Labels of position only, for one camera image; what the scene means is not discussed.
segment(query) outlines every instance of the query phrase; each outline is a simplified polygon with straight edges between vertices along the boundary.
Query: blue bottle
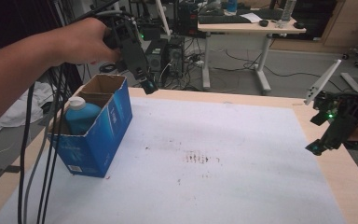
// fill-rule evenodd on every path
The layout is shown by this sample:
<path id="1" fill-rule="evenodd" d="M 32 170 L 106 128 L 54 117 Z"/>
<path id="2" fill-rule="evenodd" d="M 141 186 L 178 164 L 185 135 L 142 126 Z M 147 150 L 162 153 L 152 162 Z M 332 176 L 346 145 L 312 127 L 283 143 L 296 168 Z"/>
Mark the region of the blue bottle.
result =
<path id="1" fill-rule="evenodd" d="M 228 0 L 227 11 L 228 12 L 236 12 L 237 11 L 237 0 Z"/>
<path id="2" fill-rule="evenodd" d="M 71 135 L 85 134 L 95 119 L 101 113 L 101 108 L 97 105 L 86 103 L 78 96 L 69 98 L 69 109 L 66 111 L 65 118 L 69 126 Z"/>

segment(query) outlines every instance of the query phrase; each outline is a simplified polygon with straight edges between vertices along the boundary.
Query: blue cardboard box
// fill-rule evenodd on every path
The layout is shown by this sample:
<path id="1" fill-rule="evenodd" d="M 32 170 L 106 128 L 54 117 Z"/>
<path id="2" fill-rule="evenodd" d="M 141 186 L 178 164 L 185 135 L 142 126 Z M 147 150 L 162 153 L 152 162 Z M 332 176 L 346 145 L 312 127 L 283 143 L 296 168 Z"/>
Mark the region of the blue cardboard box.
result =
<path id="1" fill-rule="evenodd" d="M 61 136 L 51 124 L 48 137 L 70 173 L 104 177 L 132 119 L 127 79 L 96 75 L 75 95 L 102 108 L 100 115 L 84 135 L 71 135 L 63 120 Z"/>

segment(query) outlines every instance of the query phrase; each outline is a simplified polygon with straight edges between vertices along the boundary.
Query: paper on desk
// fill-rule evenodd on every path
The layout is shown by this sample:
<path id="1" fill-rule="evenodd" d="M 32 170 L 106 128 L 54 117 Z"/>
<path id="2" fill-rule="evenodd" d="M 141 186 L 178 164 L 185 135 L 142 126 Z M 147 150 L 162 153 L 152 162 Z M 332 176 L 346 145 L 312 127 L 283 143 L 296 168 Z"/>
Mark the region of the paper on desk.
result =
<path id="1" fill-rule="evenodd" d="M 133 97 L 131 105 L 105 178 L 71 175 L 58 161 L 46 223 L 345 223 L 293 110 Z M 16 208 L 17 191 L 0 223 L 13 222 Z"/>
<path id="2" fill-rule="evenodd" d="M 257 15 L 255 15 L 254 13 L 247 13 L 247 14 L 243 14 L 243 15 L 240 15 L 240 16 L 248 19 L 251 23 L 259 22 L 259 21 L 263 20 L 260 17 L 258 17 Z"/>

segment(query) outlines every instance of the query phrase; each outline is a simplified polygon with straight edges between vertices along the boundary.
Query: forearm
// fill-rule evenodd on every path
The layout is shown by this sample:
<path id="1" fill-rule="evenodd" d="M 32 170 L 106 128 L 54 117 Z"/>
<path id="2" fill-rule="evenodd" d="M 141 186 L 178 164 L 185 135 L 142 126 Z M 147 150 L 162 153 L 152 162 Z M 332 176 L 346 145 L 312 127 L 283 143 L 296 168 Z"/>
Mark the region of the forearm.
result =
<path id="1" fill-rule="evenodd" d="M 0 117 L 49 67 L 60 64 L 54 44 L 44 33 L 0 50 Z"/>

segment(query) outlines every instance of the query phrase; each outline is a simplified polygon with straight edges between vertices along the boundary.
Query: table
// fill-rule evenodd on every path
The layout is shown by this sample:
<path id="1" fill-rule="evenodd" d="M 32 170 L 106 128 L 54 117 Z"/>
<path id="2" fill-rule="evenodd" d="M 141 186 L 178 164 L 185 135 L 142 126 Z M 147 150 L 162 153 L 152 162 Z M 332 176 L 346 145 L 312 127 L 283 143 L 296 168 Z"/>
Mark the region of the table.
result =
<path id="1" fill-rule="evenodd" d="M 257 39 L 263 40 L 263 45 L 261 47 L 262 53 L 260 55 L 260 59 L 258 64 L 255 65 L 255 72 L 261 82 L 263 92 L 266 93 L 271 91 L 271 87 L 269 86 L 269 82 L 267 81 L 266 75 L 264 74 L 263 68 L 267 59 L 267 54 L 269 52 L 269 45 L 271 43 L 273 34 L 300 34 L 305 33 L 306 29 L 296 29 L 294 27 L 294 23 L 296 21 L 291 19 L 289 23 L 284 28 L 276 28 L 275 22 L 269 21 L 267 27 L 262 27 L 258 23 L 237 23 L 237 24 L 198 24 L 199 30 L 206 32 L 206 40 L 205 40 L 205 62 L 202 67 L 202 86 L 203 89 L 209 90 L 211 88 L 210 78 L 209 78 L 209 50 L 211 45 L 211 37 L 213 32 L 224 32 L 231 34 L 249 34 L 249 35 L 261 35 L 261 38 L 258 36 Z M 240 37 L 236 36 L 235 38 L 230 38 L 229 42 L 226 41 L 221 44 L 228 44 L 238 46 L 244 42 Z"/>
<path id="2" fill-rule="evenodd" d="M 298 122 L 309 142 L 320 138 L 326 128 L 326 125 L 318 127 L 309 122 L 310 118 L 315 115 L 315 111 L 311 105 L 304 105 L 303 99 L 164 90 L 145 96 L 142 89 L 133 88 L 130 88 L 130 96 L 177 101 L 267 105 L 290 108 L 295 112 Z M 41 138 L 42 134 L 36 137 L 33 143 L 27 148 L 25 160 L 26 170 L 30 169 L 34 163 L 34 158 L 40 147 Z M 344 218 L 348 223 L 358 223 L 358 167 L 352 160 L 350 154 L 344 148 L 340 148 L 339 150 L 326 151 L 321 157 L 317 158 L 317 161 Z M 18 174 L 2 175 L 0 178 L 0 208 L 18 186 L 18 181 Z"/>

